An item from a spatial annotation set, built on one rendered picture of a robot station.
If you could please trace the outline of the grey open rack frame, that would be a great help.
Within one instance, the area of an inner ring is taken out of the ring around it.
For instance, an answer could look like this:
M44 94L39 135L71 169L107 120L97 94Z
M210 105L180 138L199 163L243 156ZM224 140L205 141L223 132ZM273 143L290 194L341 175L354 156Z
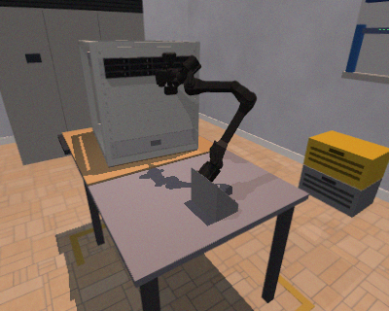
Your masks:
M108 167L198 149L199 94L188 95L181 84L177 94L166 95L156 76L106 79L103 58L175 52L176 56L192 54L199 61L200 42L83 41L79 50L92 131L94 128L103 151L106 146ZM94 70L104 145L89 67L92 73Z

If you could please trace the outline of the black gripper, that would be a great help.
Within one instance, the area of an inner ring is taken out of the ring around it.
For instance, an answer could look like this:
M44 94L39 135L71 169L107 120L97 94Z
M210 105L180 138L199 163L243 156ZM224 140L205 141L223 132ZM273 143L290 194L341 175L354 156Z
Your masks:
M174 62L177 61L176 53L175 52L164 52L162 54L162 61L168 62L168 66L163 66L162 70L165 68L168 68L168 71L169 71L168 77L169 77L169 82L170 82L170 81L172 81L171 80L171 73L173 70L175 70L174 69L175 68ZM172 94L177 94L177 93L178 93L178 87L173 86L173 84L171 82L167 83L167 86L164 87L164 94L166 94L166 95L172 95Z

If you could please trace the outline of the flat orange board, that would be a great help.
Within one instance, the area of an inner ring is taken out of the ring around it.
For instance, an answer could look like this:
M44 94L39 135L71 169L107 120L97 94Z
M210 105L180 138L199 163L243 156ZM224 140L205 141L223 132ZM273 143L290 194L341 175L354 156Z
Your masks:
M198 135L198 149L108 167L92 128L62 132L88 186L210 153L213 143Z

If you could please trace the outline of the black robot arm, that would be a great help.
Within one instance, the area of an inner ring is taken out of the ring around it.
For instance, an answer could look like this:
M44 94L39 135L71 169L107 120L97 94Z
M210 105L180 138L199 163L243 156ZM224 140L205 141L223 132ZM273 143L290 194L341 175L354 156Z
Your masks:
M171 73L171 80L174 79L174 82L171 83L174 84L175 87L184 84L185 92L188 95L197 95L203 92L231 92L240 102L239 108L233 119L231 120L225 133L223 134L222 138L218 142L214 141L212 147L209 148L209 151L211 150L209 153L210 162L206 161L206 163L204 163L198 171L196 170L206 179L213 182L218 176L218 174L221 172L220 169L223 167L223 157L231 137L233 136L236 129L239 127L243 118L254 107L257 101L257 96L247 87L242 86L238 81L209 82L194 78L194 74L201 68L201 64L199 64L198 60L193 55L191 55L182 64L182 66L184 66L182 67L182 70L175 69ZM168 74L168 69L163 70L163 72L157 71L157 85L163 87L166 83L170 83Z

